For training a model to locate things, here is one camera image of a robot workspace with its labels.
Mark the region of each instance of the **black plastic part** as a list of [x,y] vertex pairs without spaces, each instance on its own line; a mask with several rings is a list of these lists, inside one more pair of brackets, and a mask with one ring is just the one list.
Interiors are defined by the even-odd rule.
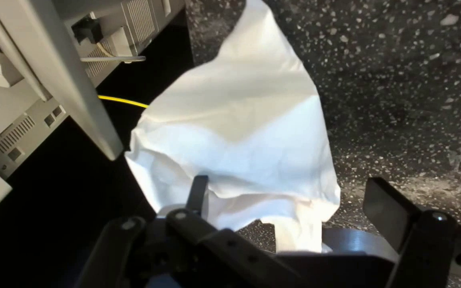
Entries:
[[99,44],[102,41],[102,29],[97,20],[84,17],[76,25],[71,26],[71,33],[76,42],[87,39],[91,44]]
[[161,274],[190,273],[193,249],[167,229],[164,220],[148,223],[145,236],[131,253],[129,276],[147,282]]
[[201,213],[201,205],[203,205],[203,199],[204,199],[204,193],[206,193],[207,183],[209,183],[207,177],[196,177],[193,180],[191,189],[188,193],[188,199],[187,199],[185,209],[191,210],[198,217]]
[[369,178],[364,189],[363,213],[392,249],[400,252],[419,210],[387,181]]
[[235,233],[215,231],[206,221],[188,210],[175,210],[166,217],[167,226],[195,245],[199,255],[209,255],[238,282],[249,287],[307,287],[307,284],[287,266],[270,258]]
[[278,255],[283,265],[295,271],[313,287],[331,288],[382,288],[393,265],[382,258],[364,255]]
[[444,288],[452,260],[456,221],[441,212],[424,212],[412,223],[388,288]]
[[76,288],[116,288],[129,285],[126,266],[134,241],[145,228],[142,218],[108,223],[91,252]]

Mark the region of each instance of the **cable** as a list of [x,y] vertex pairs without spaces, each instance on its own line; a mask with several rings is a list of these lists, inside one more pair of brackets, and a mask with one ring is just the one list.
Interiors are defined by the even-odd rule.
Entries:
[[108,52],[100,45],[100,42],[97,42],[95,45],[97,45],[97,49],[100,50],[100,53],[102,53],[103,57],[107,57],[107,58],[115,58],[111,53],[108,53]]
[[99,95],[100,101],[110,101],[110,103],[121,103],[121,105],[127,105],[127,106],[135,106],[135,108],[142,108],[147,109],[147,105],[137,103],[137,101],[129,101],[124,98],[115,98],[115,97],[105,97],[105,95]]

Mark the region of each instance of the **vent slot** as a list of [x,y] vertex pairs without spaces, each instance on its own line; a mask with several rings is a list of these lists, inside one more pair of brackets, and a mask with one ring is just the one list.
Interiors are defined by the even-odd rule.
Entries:
[[12,151],[9,151],[7,159],[15,162],[20,156],[22,156],[22,153],[14,148]]
[[0,153],[6,154],[33,125],[31,117],[25,117],[19,125],[6,130],[0,141]]
[[63,114],[63,109],[59,108],[59,106],[52,111],[52,116],[54,116],[54,117],[60,117],[62,114]]
[[52,117],[52,116],[46,116],[43,122],[44,122],[47,127],[52,127],[54,117]]

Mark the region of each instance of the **floor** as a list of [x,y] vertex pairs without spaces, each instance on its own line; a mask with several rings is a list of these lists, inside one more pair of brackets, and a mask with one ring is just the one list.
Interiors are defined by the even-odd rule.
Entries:
[[[461,0],[265,4],[323,103],[342,188],[328,226],[372,229],[360,210],[368,177],[461,223]],[[188,0],[196,65],[215,57],[243,5]],[[267,231],[244,236],[268,249]]]

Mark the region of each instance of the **white cloth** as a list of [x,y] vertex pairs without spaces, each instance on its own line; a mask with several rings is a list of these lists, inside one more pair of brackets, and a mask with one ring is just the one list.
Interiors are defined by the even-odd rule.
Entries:
[[150,105],[126,161],[155,212],[207,175],[203,217],[217,229],[271,223],[276,252],[320,252],[339,205],[318,93],[262,0],[246,2],[215,60]]

